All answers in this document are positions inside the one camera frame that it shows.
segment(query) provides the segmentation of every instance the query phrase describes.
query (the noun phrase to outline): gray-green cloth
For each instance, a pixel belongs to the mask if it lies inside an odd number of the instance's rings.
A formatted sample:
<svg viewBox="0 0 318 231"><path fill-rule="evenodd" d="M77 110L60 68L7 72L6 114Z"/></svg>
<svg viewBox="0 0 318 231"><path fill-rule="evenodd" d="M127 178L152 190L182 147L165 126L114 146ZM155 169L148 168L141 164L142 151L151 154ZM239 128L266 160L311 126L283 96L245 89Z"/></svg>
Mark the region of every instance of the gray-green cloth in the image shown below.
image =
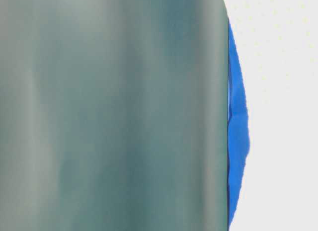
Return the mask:
<svg viewBox="0 0 318 231"><path fill-rule="evenodd" d="M0 230L226 231L222 0L0 0Z"/></svg>

